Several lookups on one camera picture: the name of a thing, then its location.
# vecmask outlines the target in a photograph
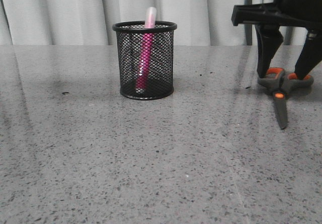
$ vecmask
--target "marker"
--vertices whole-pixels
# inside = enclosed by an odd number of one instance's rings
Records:
[[[155,27],[156,8],[150,7],[146,10],[144,28],[151,29]],[[149,74],[149,64],[152,51],[153,33],[143,35],[141,56],[139,62],[138,77],[136,79],[135,91],[138,94],[144,94]]]

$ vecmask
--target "black mesh pencil cup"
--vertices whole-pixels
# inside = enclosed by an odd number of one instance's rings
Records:
[[[137,100],[169,96],[173,88],[173,34],[177,24],[144,21],[113,25],[117,36],[121,95]]]

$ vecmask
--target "gray granite countertop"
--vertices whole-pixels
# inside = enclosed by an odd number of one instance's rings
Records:
[[[120,95],[114,46],[0,57],[1,224],[322,223],[322,65],[281,130],[255,46],[176,46],[153,101]]]

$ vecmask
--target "clamp jaw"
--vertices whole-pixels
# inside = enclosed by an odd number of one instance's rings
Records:
[[[302,80],[322,60],[322,0],[274,0],[273,3],[234,6],[231,20],[254,24],[258,40],[257,73],[264,78],[271,60],[283,42],[280,26],[308,30],[295,74]]]

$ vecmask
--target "scissor handle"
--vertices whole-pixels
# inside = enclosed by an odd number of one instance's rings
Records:
[[[258,78],[258,84],[266,87],[270,93],[278,91],[281,87],[285,70],[279,67],[269,68],[264,78]]]
[[[281,90],[286,94],[289,94],[294,89],[310,87],[313,82],[314,78],[309,74],[304,77],[304,79],[299,80],[295,73],[290,73],[287,75],[287,77],[284,78]]]

